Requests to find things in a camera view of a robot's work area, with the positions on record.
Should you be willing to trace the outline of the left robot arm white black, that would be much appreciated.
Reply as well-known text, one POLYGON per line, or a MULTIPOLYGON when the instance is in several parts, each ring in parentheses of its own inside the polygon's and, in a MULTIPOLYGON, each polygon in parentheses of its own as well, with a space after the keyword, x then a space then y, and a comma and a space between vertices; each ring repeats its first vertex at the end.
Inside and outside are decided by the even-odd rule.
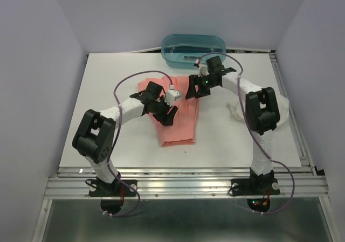
POLYGON ((89 109, 84 113, 72 147, 89 161, 107 195, 116 195, 120 189, 120 174, 110 157, 122 125, 151 114, 161 125, 172 126, 177 112, 175 102, 181 97, 174 85, 165 91, 161 85, 150 81, 144 90, 130 95, 118 106, 100 112, 89 109))

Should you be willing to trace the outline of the white pleated skirt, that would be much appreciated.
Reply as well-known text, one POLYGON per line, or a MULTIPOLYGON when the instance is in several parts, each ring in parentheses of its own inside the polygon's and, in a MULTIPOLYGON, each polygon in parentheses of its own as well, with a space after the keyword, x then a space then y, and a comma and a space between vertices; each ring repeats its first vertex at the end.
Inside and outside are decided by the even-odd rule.
MULTIPOLYGON (((280 113, 280 120, 277 123, 277 126, 280 127, 285 122, 288 121, 289 118, 289 100, 282 96, 277 95, 277 103, 278 109, 280 113)), ((234 118, 236 121, 244 122, 244 117, 242 110, 240 108, 240 103, 238 97, 230 99, 229 103, 227 104, 228 109, 230 110, 231 117, 234 118)))

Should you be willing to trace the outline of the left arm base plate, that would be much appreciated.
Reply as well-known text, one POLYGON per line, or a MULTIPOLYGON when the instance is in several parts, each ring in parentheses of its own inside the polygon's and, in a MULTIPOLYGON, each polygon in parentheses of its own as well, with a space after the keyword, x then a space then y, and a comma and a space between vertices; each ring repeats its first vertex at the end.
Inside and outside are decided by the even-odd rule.
POLYGON ((108 184, 99 178, 85 180, 85 184, 89 187, 88 197, 99 197, 100 209, 103 215, 119 218, 128 217, 139 205, 141 200, 140 194, 137 190, 137 180, 114 180, 113 183, 108 184), (130 210, 123 210, 126 197, 136 197, 136 204, 130 210))

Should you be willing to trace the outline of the grey fabric basket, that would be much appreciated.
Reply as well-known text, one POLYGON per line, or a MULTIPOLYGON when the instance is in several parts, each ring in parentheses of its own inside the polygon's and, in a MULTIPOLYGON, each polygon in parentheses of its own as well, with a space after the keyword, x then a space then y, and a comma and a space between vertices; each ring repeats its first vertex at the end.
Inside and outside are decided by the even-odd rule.
POLYGON ((224 41, 211 35, 171 34, 166 36, 161 45, 161 56, 172 68, 193 69, 195 60, 205 54, 210 58, 216 52, 221 60, 225 60, 226 46, 224 41))

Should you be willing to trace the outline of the aluminium frame rail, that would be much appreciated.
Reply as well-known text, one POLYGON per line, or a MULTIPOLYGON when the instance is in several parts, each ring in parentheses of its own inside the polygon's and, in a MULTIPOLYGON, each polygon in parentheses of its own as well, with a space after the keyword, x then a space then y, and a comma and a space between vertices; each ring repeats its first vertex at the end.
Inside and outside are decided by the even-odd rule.
POLYGON ((95 172, 72 148, 84 112, 115 105, 113 89, 125 100, 145 78, 189 75, 169 67, 159 53, 91 53, 75 104, 58 172, 51 177, 34 241, 340 241, 325 176, 318 175, 295 117, 281 125, 271 156, 280 187, 261 215, 247 195, 232 197, 234 179, 247 178, 252 140, 232 118, 235 95, 220 87, 200 99, 196 143, 163 148, 148 116, 122 127, 112 161, 138 197, 125 197, 125 217, 110 217, 100 203, 119 197, 91 197, 85 180, 95 172))

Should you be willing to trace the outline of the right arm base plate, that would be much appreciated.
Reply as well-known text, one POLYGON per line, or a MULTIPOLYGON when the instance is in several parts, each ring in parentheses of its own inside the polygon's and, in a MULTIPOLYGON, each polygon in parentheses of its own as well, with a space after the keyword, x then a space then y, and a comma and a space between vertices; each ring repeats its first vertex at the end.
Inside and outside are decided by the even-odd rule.
POLYGON ((271 206, 271 196, 280 195, 276 178, 259 181, 253 178, 238 178, 231 180, 228 195, 232 197, 247 196, 247 205, 254 213, 265 215, 271 206))

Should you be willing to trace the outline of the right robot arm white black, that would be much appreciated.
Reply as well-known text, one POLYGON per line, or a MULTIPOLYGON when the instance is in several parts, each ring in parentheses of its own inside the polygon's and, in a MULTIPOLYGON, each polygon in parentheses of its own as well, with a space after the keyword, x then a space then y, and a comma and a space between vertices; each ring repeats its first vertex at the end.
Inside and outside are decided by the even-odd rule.
POLYGON ((238 64, 240 70, 226 68, 221 53, 211 53, 212 57, 202 64, 199 57, 194 62, 198 73, 189 76, 186 99, 201 98, 211 94, 214 87, 222 87, 238 95, 244 122, 253 140, 253 159, 250 167, 251 177, 248 180, 249 190, 261 193, 267 188, 265 178, 273 176, 272 149, 273 131, 280 121, 277 96, 271 87, 262 88, 242 78, 244 68, 232 56, 225 55, 238 64))

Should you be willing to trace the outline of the pink skirt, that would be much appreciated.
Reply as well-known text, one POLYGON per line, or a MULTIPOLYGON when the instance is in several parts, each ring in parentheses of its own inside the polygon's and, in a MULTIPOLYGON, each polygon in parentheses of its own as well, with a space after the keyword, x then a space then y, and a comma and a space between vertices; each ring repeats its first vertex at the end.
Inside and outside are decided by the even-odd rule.
POLYGON ((182 93, 182 98, 175 102, 178 110, 174 116, 173 125, 166 127, 161 125, 152 114, 149 114, 149 117, 156 128, 161 147, 194 144, 199 100, 195 98, 185 99, 189 86, 187 76, 172 76, 171 79, 174 87, 182 93))

